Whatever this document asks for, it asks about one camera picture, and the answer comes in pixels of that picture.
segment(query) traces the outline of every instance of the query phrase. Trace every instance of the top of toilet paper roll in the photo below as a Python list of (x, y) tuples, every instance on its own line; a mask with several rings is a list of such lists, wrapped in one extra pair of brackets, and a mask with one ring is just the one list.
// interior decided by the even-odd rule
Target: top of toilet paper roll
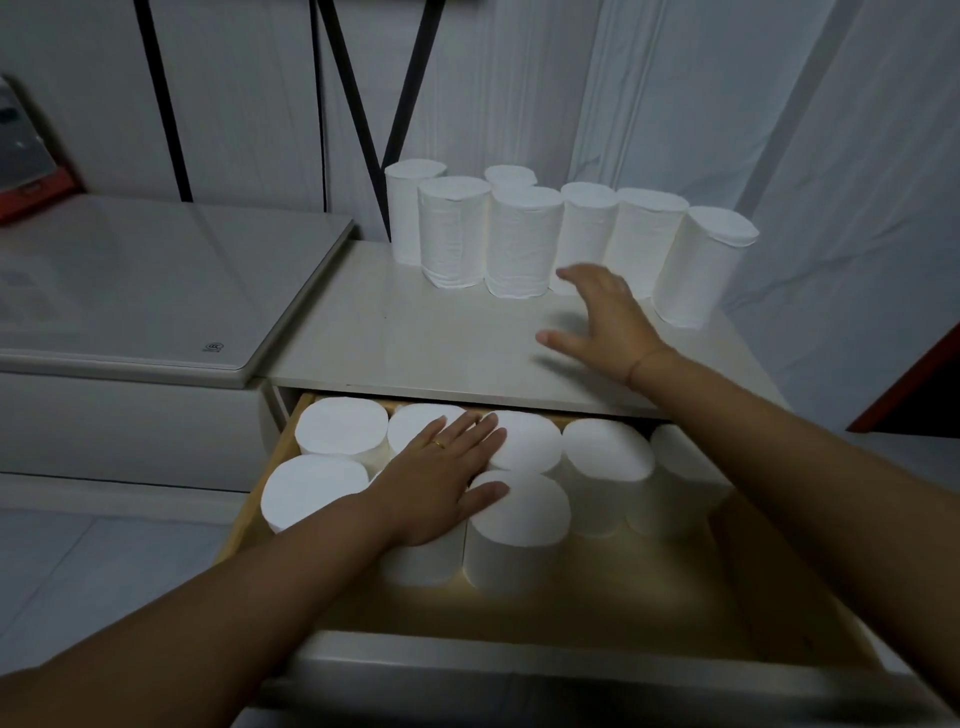
[(387, 435), (387, 410), (373, 400), (327, 397), (303, 410), (294, 437), (303, 452), (357, 455)]
[(680, 195), (658, 192), (655, 189), (620, 187), (616, 191), (616, 196), (625, 203), (643, 207), (653, 212), (685, 212), (690, 207), (690, 203)]
[(656, 465), (640, 433), (612, 420), (574, 420), (564, 428), (564, 453), (578, 471), (598, 480), (636, 482)]
[(402, 159), (383, 170), (387, 177), (399, 180), (428, 180), (446, 171), (446, 165), (433, 159)]
[(532, 186), (537, 183), (537, 175), (534, 171), (518, 164), (495, 164), (487, 167), (483, 176), (494, 187), (498, 185)]
[(502, 480), (510, 492), (475, 516), (470, 523), (480, 535), (507, 546), (553, 546), (570, 531), (570, 501), (564, 489), (537, 473), (487, 471), (470, 484), (475, 488)]
[(452, 425), (453, 421), (464, 414), (465, 411), (463, 407), (458, 407), (456, 404), (432, 404), (430, 402), (407, 404), (400, 407), (390, 418), (390, 424), (387, 427), (387, 441), (394, 452), (400, 452), (422, 432), (424, 427), (438, 417), (446, 417), (446, 424)]
[(753, 243), (760, 231), (738, 212), (722, 207), (691, 207), (686, 214), (714, 240), (735, 248)]
[(424, 195), (451, 202), (468, 200), (490, 190), (491, 184), (478, 177), (434, 177), (420, 183), (420, 192)]
[(546, 473), (560, 462), (564, 437), (541, 415), (498, 409), (497, 426), (507, 430), (507, 440), (490, 460), (492, 468)]
[(560, 188), (560, 192), (565, 200), (580, 207), (606, 209), (620, 202), (616, 192), (596, 182), (568, 182)]
[(661, 425), (654, 430), (650, 437), (650, 448), (657, 462), (671, 473), (687, 480), (718, 485), (731, 484), (713, 461), (676, 425)]
[(346, 457), (299, 455), (270, 473), (260, 511), (274, 531), (282, 531), (367, 483), (367, 470)]
[(564, 196), (549, 187), (494, 187), (493, 198), (521, 209), (548, 209), (564, 203)]

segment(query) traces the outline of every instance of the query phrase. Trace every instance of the person's right hand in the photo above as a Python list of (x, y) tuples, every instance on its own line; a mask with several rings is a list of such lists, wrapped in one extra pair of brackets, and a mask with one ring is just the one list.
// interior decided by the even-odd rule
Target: person's right hand
[(559, 268), (557, 276), (573, 283), (587, 303), (589, 336), (539, 331), (537, 341), (545, 347), (579, 359), (628, 386), (631, 371), (640, 359), (658, 350), (671, 351), (620, 276), (592, 263)]

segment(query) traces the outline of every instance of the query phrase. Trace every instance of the white paper roll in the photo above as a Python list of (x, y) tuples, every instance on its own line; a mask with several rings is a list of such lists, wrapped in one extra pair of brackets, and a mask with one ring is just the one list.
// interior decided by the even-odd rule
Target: white paper roll
[(507, 440), (493, 454), (490, 467), (504, 471), (551, 473), (564, 453), (560, 429), (541, 415), (498, 409), (497, 427), (507, 430)]
[(752, 222), (732, 210), (691, 207), (654, 286), (654, 310), (675, 327), (701, 328), (758, 235)]
[(387, 442), (393, 455), (403, 451), (410, 441), (419, 435), (423, 428), (438, 417), (446, 417), (446, 424), (453, 422), (466, 410), (456, 404), (432, 404), (417, 402), (400, 407), (387, 426)]
[(563, 219), (564, 198), (555, 189), (493, 189), (485, 275), (491, 293), (501, 299), (546, 293)]
[(402, 546), (380, 557), (380, 573), (401, 587), (439, 587), (454, 576), (464, 562), (466, 522), (422, 546)]
[(390, 240), (394, 260), (420, 265), (420, 202), (417, 187), (423, 180), (446, 174), (446, 165), (433, 159), (404, 159), (383, 170), (387, 178)]
[(470, 487), (492, 480), (510, 493), (469, 519), (464, 575), (485, 594), (523, 596), (549, 576), (569, 533), (570, 505), (563, 488), (536, 473), (491, 471)]
[(337, 498), (367, 487), (367, 471), (346, 457), (299, 455), (276, 466), (260, 497), (260, 512), (274, 533), (289, 528)]
[(654, 471), (650, 444), (635, 429), (611, 420), (576, 420), (564, 428), (557, 481), (570, 499), (570, 530), (611, 536), (627, 515), (630, 495)]
[(420, 183), (420, 265), (438, 288), (466, 288), (483, 278), (490, 190), (475, 177)]
[(537, 175), (532, 169), (517, 164), (495, 164), (487, 167), (484, 179), (497, 187), (532, 187), (537, 183)]
[(733, 486), (676, 425), (658, 427), (650, 447), (657, 467), (632, 491), (627, 523), (645, 536), (680, 538), (703, 523)]
[(303, 410), (294, 430), (300, 452), (344, 455), (370, 475), (390, 461), (387, 410), (373, 400), (327, 397)]
[[(574, 263), (600, 263), (616, 222), (616, 193), (604, 184), (568, 182), (560, 188), (564, 196), (564, 221), (560, 225), (557, 258), (553, 268)], [(575, 296), (572, 283), (550, 274), (550, 290)]]
[(649, 298), (690, 204), (651, 189), (624, 187), (616, 196), (620, 204), (604, 265), (623, 276), (634, 298)]

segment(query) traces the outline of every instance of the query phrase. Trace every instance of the person's left arm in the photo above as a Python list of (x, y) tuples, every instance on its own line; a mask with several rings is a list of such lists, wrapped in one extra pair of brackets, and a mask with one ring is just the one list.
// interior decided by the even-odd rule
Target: person's left arm
[(384, 549), (415, 546), (503, 497), (467, 491), (506, 438), (496, 418), (431, 423), (342, 497), (33, 670), (0, 678), (0, 723), (229, 726), (330, 601)]

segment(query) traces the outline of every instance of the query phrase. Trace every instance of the person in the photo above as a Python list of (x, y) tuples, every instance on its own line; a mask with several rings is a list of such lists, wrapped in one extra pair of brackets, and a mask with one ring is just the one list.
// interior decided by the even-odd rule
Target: person
[[(691, 361), (658, 337), (623, 279), (558, 271), (588, 336), (546, 347), (670, 416), (834, 591), (960, 708), (960, 498)], [(384, 549), (417, 545), (507, 492), (467, 490), (503, 444), (496, 418), (431, 423), (363, 493), (200, 574), (46, 664), (0, 680), (14, 726), (229, 725), (315, 617)]]

